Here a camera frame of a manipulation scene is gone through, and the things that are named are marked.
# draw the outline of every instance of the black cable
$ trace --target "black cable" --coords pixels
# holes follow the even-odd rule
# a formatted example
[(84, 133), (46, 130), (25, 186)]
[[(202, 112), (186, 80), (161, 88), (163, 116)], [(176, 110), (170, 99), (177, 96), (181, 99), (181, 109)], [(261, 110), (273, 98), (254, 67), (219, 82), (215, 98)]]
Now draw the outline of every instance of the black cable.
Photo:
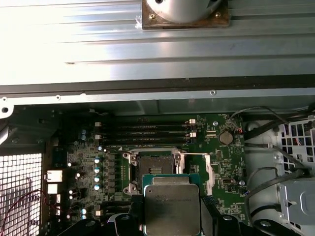
[(291, 174), (287, 174), (287, 175), (284, 175), (284, 176), (280, 176), (280, 177), (276, 177), (270, 181), (267, 181), (267, 182), (264, 182), (262, 183), (261, 185), (259, 185), (257, 188), (253, 189), (252, 191), (250, 191), (250, 193), (245, 197), (245, 214), (250, 222), (251, 225), (253, 225), (253, 222), (252, 222), (252, 217), (251, 217), (251, 212), (250, 212), (250, 198), (261, 192), (262, 190), (265, 190), (266, 188), (269, 188), (275, 184), (278, 184), (278, 183), (281, 183), (281, 182), (284, 182), (284, 181), (288, 181), (288, 180), (291, 180), (291, 179), (296, 179), (296, 178), (299, 178), (300, 176), (303, 175), (303, 171), (302, 170), (297, 170), (296, 172), (293, 172)]
[(277, 117), (279, 120), (281, 120), (283, 123), (286, 123), (286, 124), (289, 124), (289, 122), (284, 119), (283, 117), (279, 116), (277, 113), (275, 113), (273, 110), (271, 110), (269, 107), (265, 107), (265, 106), (256, 106), (256, 107), (248, 107), (248, 108), (245, 108), (245, 109), (242, 109), (242, 110), (239, 110), (237, 112), (234, 112), (231, 116), (230, 116), (230, 121), (232, 122), (232, 124), (237, 128), (237, 129), (240, 129), (240, 127), (233, 121), (233, 118), (240, 114), (240, 113), (243, 113), (243, 112), (247, 112), (247, 111), (250, 111), (250, 110), (255, 110), (255, 109), (265, 109), (265, 110), (268, 110), (270, 111), (275, 117)]
[[(286, 120), (289, 122), (296, 122), (296, 121), (308, 119), (308, 116), (310, 116), (310, 115), (314, 115), (314, 112), (313, 111), (309, 112), (307, 110), (304, 110), (304, 111), (300, 112), (299, 115), (296, 113), (291, 117), (287, 117)], [(257, 137), (258, 135), (261, 135), (270, 129), (276, 128), (281, 124), (283, 124), (282, 120), (273, 120), (267, 124), (262, 125), (261, 127), (258, 127), (256, 129), (253, 129), (251, 131), (246, 132), (244, 134), (244, 139), (248, 140), (248, 139), (252, 139), (254, 137)]]
[(278, 152), (280, 152), (284, 157), (286, 157), (289, 161), (291, 161), (292, 163), (294, 163), (295, 165), (297, 165), (297, 167), (301, 167), (303, 168), (304, 165), (299, 162), (298, 160), (296, 160), (293, 156), (291, 156), (290, 154), (288, 154), (287, 152), (283, 151), (281, 148), (274, 146), (274, 145), (268, 145), (268, 144), (250, 144), (250, 143), (245, 143), (246, 147), (249, 148), (266, 148), (266, 149), (274, 149)]
[(251, 213), (251, 217), (254, 217), (259, 212), (261, 212), (263, 210), (268, 210), (268, 209), (273, 209), (273, 210), (276, 210), (278, 212), (281, 212), (281, 205), (280, 204), (274, 204), (274, 205), (265, 205), (265, 206), (258, 207), (257, 209), (255, 209)]
[(260, 172), (260, 171), (262, 171), (262, 170), (267, 170), (267, 171), (274, 170), (274, 171), (275, 171), (275, 174), (276, 174), (276, 177), (278, 177), (278, 169), (277, 169), (276, 167), (261, 167), (261, 168), (258, 168), (258, 169), (256, 169), (256, 170), (254, 170), (254, 171), (250, 174), (250, 176), (249, 176), (248, 179), (247, 179), (247, 186), (250, 185), (250, 182), (251, 182), (252, 178), (253, 178), (258, 172)]
[[(269, 149), (274, 149), (276, 151), (279, 151), (283, 156), (285, 156), (289, 161), (291, 161), (292, 163), (294, 163), (296, 165), (296, 167), (304, 167), (304, 165), (299, 162), (298, 160), (296, 160), (293, 156), (291, 156), (290, 154), (288, 154), (287, 152), (283, 151), (281, 148), (277, 147), (277, 146), (273, 146), (273, 145), (268, 145), (268, 144), (249, 144), (249, 143), (245, 143), (246, 147), (250, 147), (250, 148), (269, 148)], [(276, 177), (272, 180), (269, 180), (267, 182), (262, 183), (261, 185), (259, 185), (258, 187), (256, 187), (255, 189), (251, 190), (250, 193), (245, 197), (244, 202), (245, 202), (245, 214), (250, 222), (251, 225), (253, 225), (252, 222), (252, 217), (251, 217), (251, 212), (250, 212), (250, 198), (265, 190), (266, 188), (269, 188), (275, 184), (284, 182), (284, 181), (288, 181), (291, 179), (296, 179), (299, 178), (300, 176), (302, 176), (304, 173), (303, 170), (297, 170), (296, 172), (293, 172), (291, 174), (287, 174), (284, 176), (279, 176)]]

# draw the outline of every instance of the metal bracket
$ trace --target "metal bracket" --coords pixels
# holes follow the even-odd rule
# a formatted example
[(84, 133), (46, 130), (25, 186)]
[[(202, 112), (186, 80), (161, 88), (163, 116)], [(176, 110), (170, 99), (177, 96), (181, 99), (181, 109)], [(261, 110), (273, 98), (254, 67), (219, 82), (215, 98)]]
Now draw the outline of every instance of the metal bracket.
[[(176, 167), (176, 173), (177, 174), (183, 174), (185, 169), (185, 152), (174, 148), (174, 147), (165, 147), (165, 148), (137, 148), (132, 149), (128, 152), (123, 153), (123, 158), (127, 159), (129, 161), (130, 165), (137, 166), (137, 156), (140, 152), (158, 152), (158, 151), (169, 151), (174, 156), (174, 163)], [(137, 190), (137, 186), (134, 183), (129, 183), (127, 187), (124, 188), (124, 193), (128, 195), (134, 195), (139, 194), (139, 191)]]
[(215, 172), (213, 171), (211, 167), (211, 161), (210, 161), (210, 155), (206, 154), (204, 155), (206, 160), (206, 171), (209, 174), (209, 180), (207, 181), (207, 195), (212, 195), (212, 188), (215, 186)]
[(0, 119), (5, 119), (13, 114), (14, 105), (7, 101), (6, 97), (0, 100)]

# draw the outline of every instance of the green circuit board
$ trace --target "green circuit board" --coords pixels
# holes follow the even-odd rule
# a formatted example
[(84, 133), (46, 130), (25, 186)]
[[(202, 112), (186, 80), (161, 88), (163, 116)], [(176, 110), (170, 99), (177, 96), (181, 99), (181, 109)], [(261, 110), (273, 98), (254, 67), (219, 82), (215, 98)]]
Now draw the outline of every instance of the green circuit board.
[[(110, 122), (106, 117), (97, 118), (95, 122)], [(227, 114), (209, 115), (166, 115), (149, 117), (118, 117), (115, 123), (163, 123), (176, 122), (183, 120), (195, 120), (196, 137), (193, 143), (175, 145), (176, 148), (187, 153), (208, 153), (210, 154), (211, 167), (214, 171), (215, 185), (213, 196), (217, 199), (217, 208), (221, 213), (232, 214), (248, 224), (244, 211), (244, 196), (246, 186), (239, 184), (246, 180), (244, 136), (235, 131), (234, 125), (229, 120)], [(239, 127), (242, 127), (241, 119), (235, 120)], [(124, 192), (124, 188), (129, 185), (129, 162), (123, 158), (123, 152), (135, 148), (166, 148), (172, 147), (170, 144), (161, 145), (112, 145), (106, 151), (104, 148), (99, 150), (99, 141), (96, 140), (94, 121), (83, 127), (87, 133), (86, 140), (78, 139), (68, 146), (67, 161), (77, 163), (77, 171), (84, 173), (80, 179), (72, 183), (71, 188), (86, 189), (86, 197), (80, 200), (82, 207), (88, 210), (88, 216), (95, 217), (95, 210), (101, 208), (104, 203), (110, 207), (115, 206), (116, 202), (123, 203), (123, 211), (127, 211), (131, 196)], [(219, 140), (222, 132), (229, 131), (233, 136), (233, 141), (229, 145), (223, 145)], [(100, 172), (94, 172), (95, 167), (100, 168)], [(209, 174), (206, 171), (204, 155), (195, 154), (185, 157), (185, 174), (197, 173), (200, 175), (200, 194), (207, 195), (207, 184)], [(96, 183), (95, 176), (101, 176), (101, 181)], [(226, 184), (223, 180), (234, 180), (231, 184)], [(95, 190), (94, 186), (100, 184), (102, 188)], [(80, 214), (72, 217), (71, 221), (76, 222), (80, 219)]]

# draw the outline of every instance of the screw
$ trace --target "screw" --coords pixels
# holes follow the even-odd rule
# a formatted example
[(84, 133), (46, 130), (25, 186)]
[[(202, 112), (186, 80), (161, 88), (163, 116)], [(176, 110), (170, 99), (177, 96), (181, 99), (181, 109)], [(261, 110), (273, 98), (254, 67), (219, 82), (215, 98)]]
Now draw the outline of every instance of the screw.
[(217, 95), (217, 91), (211, 90), (211, 91), (210, 91), (210, 94), (211, 94), (212, 96), (215, 96), (215, 95)]
[(271, 224), (268, 221), (261, 221), (260, 224), (264, 227), (270, 227)]
[(244, 180), (240, 180), (238, 183), (240, 186), (245, 186), (245, 181)]
[(233, 220), (233, 218), (232, 218), (231, 216), (229, 216), (229, 215), (225, 215), (225, 216), (223, 217), (223, 219), (224, 219), (224, 220)]

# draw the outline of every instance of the mounting hole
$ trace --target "mounting hole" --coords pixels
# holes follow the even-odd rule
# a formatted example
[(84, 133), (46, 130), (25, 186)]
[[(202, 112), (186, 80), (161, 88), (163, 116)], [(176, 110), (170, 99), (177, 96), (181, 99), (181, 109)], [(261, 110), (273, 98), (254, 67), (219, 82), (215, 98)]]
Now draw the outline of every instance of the mounting hole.
[(1, 111), (2, 111), (2, 113), (7, 113), (9, 111), (9, 109), (7, 107), (3, 107)]

